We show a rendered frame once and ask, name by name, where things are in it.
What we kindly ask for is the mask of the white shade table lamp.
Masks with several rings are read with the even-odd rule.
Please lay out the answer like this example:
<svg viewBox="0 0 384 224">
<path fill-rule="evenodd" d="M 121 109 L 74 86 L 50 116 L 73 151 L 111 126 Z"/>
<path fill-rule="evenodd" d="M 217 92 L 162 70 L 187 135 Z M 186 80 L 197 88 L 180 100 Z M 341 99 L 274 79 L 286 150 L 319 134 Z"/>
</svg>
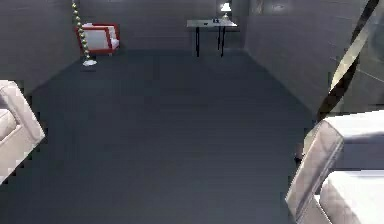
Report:
<svg viewBox="0 0 384 224">
<path fill-rule="evenodd" d="M 229 2 L 223 3 L 223 4 L 221 5 L 221 9 L 220 9 L 220 11 L 224 13 L 224 15 L 222 16 L 222 18 L 223 18 L 224 20 L 228 20 L 228 19 L 229 19 L 229 15 L 228 15 L 228 13 L 232 11 L 231 6 L 230 6 L 230 3 L 229 3 Z"/>
</svg>

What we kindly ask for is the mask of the beaded gold floor lamp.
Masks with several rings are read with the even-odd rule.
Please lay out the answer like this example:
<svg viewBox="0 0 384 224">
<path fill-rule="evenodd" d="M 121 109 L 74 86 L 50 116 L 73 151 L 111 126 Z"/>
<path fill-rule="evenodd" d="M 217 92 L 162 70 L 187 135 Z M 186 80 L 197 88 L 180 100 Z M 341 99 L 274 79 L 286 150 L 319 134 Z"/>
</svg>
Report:
<svg viewBox="0 0 384 224">
<path fill-rule="evenodd" d="M 79 38 L 81 50 L 84 56 L 83 65 L 85 67 L 94 66 L 97 64 L 97 61 L 90 56 L 88 42 L 85 37 L 85 31 L 83 29 L 83 24 L 81 22 L 81 17 L 76 0 L 71 0 L 71 8 L 75 23 L 75 29 L 77 31 L 77 37 Z"/>
</svg>

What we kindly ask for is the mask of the grey black-legged side table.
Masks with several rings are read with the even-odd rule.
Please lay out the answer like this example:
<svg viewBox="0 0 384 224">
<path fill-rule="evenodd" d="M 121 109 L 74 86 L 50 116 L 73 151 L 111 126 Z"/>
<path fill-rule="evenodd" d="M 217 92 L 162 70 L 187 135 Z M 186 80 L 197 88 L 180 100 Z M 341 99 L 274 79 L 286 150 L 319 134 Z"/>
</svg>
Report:
<svg viewBox="0 0 384 224">
<path fill-rule="evenodd" d="M 227 27 L 237 27 L 237 24 L 232 22 L 231 20 L 219 19 L 219 23 L 213 23 L 213 19 L 210 20 L 188 20 L 186 22 L 186 27 L 195 30 L 195 51 L 196 56 L 200 56 L 200 29 L 201 28 L 217 28 L 218 29 L 218 37 L 217 37 L 217 48 L 220 50 L 220 56 L 224 56 L 224 46 L 225 46 L 225 34 Z"/>
</svg>

